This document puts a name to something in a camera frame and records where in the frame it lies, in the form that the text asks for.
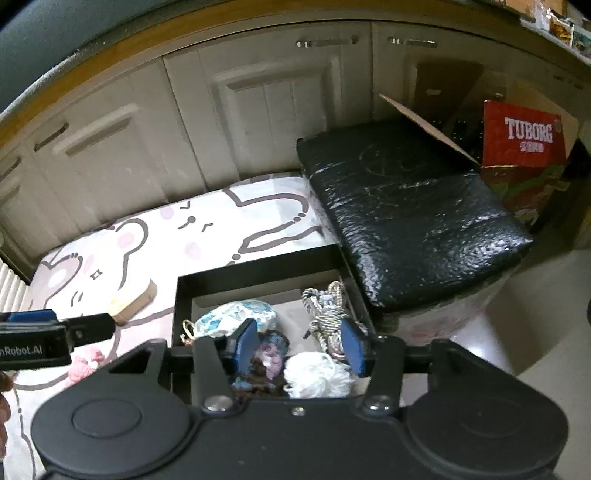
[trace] black cushion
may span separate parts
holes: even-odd
[[[297,152],[374,307],[448,300],[532,243],[470,160],[404,116],[299,140]]]

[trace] tiled floor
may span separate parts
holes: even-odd
[[[562,407],[570,434],[556,472],[566,480],[587,479],[591,472],[590,296],[591,251],[569,251],[549,230],[486,314],[455,338]],[[417,379],[406,383],[415,394],[421,387]]]

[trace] bed mattress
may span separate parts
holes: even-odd
[[[114,222],[47,254],[40,262],[25,310],[53,309],[60,319],[102,313],[130,283],[156,283],[154,301],[111,340],[73,352],[73,361],[96,367],[151,338],[171,336],[177,277],[330,241],[297,176],[235,184]],[[12,418],[5,477],[34,479],[43,471],[30,440],[31,419],[49,397],[70,385],[72,367],[21,371],[6,395]]]

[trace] cardboard flap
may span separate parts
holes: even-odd
[[[456,150],[457,152],[461,153],[466,158],[472,160],[474,162],[474,165],[477,166],[478,168],[480,168],[480,164],[476,160],[474,160],[474,158],[472,158],[470,155],[468,155],[468,153],[466,153],[466,151],[463,150],[457,143],[455,143],[453,140],[451,140],[449,137],[447,137],[439,129],[437,129],[434,126],[432,126],[424,118],[422,118],[419,115],[417,115],[410,108],[407,108],[404,105],[402,105],[401,103],[398,103],[395,100],[392,100],[390,97],[387,97],[387,96],[385,96],[385,95],[383,95],[381,93],[379,93],[378,95],[381,98],[383,98],[384,100],[386,100],[394,108],[396,108],[396,110],[398,110],[405,117],[410,118],[413,122],[415,122],[423,130],[425,130],[425,132],[427,132],[429,135],[431,135],[432,137],[436,138],[440,142],[445,143],[449,147],[452,147],[454,150]]]

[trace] white radiator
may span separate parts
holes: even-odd
[[[29,287],[0,260],[0,312],[20,312]]]

